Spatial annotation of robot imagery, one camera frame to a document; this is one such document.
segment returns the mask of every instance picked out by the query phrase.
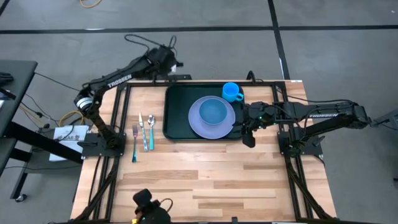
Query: caster wheel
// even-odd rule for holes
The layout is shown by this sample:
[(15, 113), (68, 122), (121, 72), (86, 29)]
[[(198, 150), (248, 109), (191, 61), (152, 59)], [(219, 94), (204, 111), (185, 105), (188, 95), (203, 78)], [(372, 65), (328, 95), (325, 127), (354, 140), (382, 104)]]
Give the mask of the caster wheel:
[(15, 199), (16, 202), (23, 202), (27, 198), (26, 194), (21, 194), (18, 198)]

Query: concrete floor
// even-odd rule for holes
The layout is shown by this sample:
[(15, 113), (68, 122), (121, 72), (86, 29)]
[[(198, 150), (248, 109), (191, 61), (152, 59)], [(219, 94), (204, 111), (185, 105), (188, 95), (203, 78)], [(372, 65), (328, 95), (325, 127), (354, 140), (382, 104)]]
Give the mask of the concrete floor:
[[(280, 26), (398, 24), (396, 1), (278, 0), (275, 7)], [(271, 24), (265, 0), (103, 0), (92, 9), (82, 8), (78, 1), (11, 0), (0, 17), (0, 30)], [(309, 99), (351, 99), (365, 106), (372, 118), (397, 107), (398, 30), (281, 33), (291, 79), (304, 81)], [(178, 59), (185, 62), (179, 72), (194, 79), (245, 78), (248, 70), (262, 79), (282, 78), (272, 31), (174, 34)], [(143, 35), (168, 42), (172, 34)], [(143, 51), (125, 42), (123, 34), (0, 35), (0, 49), (0, 59), (36, 60), (37, 72), (77, 88), (125, 66)], [(74, 91), (41, 77), (34, 78), (28, 94), (57, 119), (75, 109)], [(24, 102), (34, 107), (30, 99)], [(14, 121), (35, 129), (21, 112)], [(383, 127), (340, 129), (328, 133), (322, 146), (338, 216), (396, 223), (398, 189), (392, 178), (398, 177), (397, 133)], [(10, 160), (8, 165), (20, 164)], [(23, 192), (29, 199), (23, 203), (9, 200), (18, 173), (8, 169), (0, 179), (0, 223), (69, 218), (79, 169), (28, 176)]]

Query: wooden tabletop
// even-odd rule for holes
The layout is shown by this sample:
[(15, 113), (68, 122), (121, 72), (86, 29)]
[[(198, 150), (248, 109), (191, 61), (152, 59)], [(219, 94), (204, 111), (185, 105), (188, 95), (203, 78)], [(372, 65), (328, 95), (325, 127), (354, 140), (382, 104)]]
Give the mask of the wooden tabletop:
[[(306, 98), (302, 82), (286, 81), (286, 87), (288, 95)], [(120, 160), (111, 221), (128, 222), (133, 219), (136, 204), (132, 196), (144, 188), (152, 192), (153, 199), (171, 198), (174, 201), (169, 212), (174, 222), (227, 222), (233, 216), (240, 221), (294, 221), (285, 162), (277, 143), (278, 127), (275, 125), (257, 131), (254, 134), (256, 146), (252, 149), (241, 141), (169, 141), (162, 134), (166, 88), (131, 89), (124, 130), (127, 145)], [(269, 87), (245, 86), (243, 90), (246, 103), (272, 103)], [(101, 116), (108, 124), (115, 94), (115, 88), (108, 91), (100, 109)], [(119, 105), (118, 121), (123, 99), (124, 93)], [(144, 120), (149, 114), (156, 117), (155, 150), (144, 152), (142, 133), (139, 131), (137, 163), (133, 164), (131, 127), (138, 124), (139, 112)], [(146, 135), (149, 136), (147, 124), (146, 127)], [(309, 191), (327, 213), (335, 216), (323, 164), (313, 156), (302, 156), (302, 160)], [(95, 157), (84, 161), (71, 218), (78, 216), (87, 206), (96, 161)], [(302, 194), (299, 189), (297, 192), (301, 213), (305, 216)], [(107, 196), (106, 192), (100, 218), (104, 217)], [(164, 202), (162, 206), (168, 208), (169, 203)]]

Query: fork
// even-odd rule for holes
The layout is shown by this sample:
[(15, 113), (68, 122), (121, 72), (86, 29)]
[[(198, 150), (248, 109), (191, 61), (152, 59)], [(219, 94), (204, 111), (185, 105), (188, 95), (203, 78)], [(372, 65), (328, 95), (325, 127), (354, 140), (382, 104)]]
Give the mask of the fork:
[(138, 136), (138, 128), (136, 124), (132, 126), (132, 136), (134, 137), (134, 151), (132, 153), (132, 162), (137, 162), (136, 139)]

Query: blue mug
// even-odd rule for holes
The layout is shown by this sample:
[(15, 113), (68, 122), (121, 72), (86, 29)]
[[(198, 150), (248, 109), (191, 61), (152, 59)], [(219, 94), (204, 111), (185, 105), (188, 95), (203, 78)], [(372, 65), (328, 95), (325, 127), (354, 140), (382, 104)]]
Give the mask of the blue mug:
[(239, 93), (239, 86), (236, 83), (225, 83), (223, 86), (224, 100), (232, 103), (234, 101), (242, 101), (243, 94)]

